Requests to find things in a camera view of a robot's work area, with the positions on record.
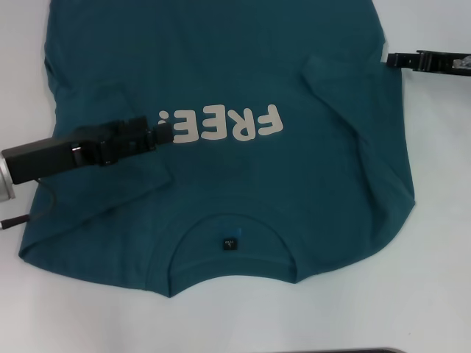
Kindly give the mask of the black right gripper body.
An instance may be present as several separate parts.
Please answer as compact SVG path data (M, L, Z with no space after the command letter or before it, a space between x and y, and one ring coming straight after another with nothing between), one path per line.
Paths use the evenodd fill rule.
M445 53L442 73L455 76L470 76L470 54Z

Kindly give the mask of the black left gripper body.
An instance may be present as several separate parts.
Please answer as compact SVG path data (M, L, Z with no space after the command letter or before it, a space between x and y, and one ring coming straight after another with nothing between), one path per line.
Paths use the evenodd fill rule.
M13 184L50 177L102 162L101 147L117 132L118 122L80 126L68 135L38 140L1 152Z

